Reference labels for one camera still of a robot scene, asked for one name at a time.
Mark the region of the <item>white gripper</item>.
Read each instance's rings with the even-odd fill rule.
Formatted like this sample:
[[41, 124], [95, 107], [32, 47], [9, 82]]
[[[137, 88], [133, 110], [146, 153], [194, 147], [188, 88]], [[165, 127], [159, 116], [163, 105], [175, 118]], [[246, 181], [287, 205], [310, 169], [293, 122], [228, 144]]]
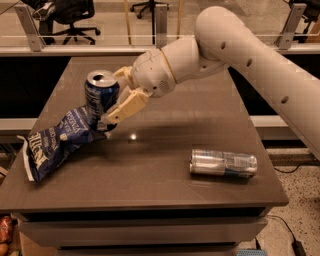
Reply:
[[117, 102], [101, 117], [106, 124], [117, 124], [141, 111], [149, 97], [163, 97], [176, 87], [164, 54], [153, 49], [140, 55], [131, 66], [114, 72], [120, 89]]

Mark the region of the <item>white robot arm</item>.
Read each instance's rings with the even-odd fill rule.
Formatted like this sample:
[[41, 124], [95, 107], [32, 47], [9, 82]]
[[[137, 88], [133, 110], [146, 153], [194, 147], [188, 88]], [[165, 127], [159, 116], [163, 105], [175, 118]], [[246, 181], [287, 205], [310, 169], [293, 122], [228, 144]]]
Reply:
[[213, 75], [224, 65], [238, 71], [320, 158], [320, 80], [261, 42], [226, 8], [213, 6], [196, 19], [194, 34], [140, 55], [115, 75], [124, 86], [103, 115], [117, 124], [141, 111], [151, 98], [188, 80]]

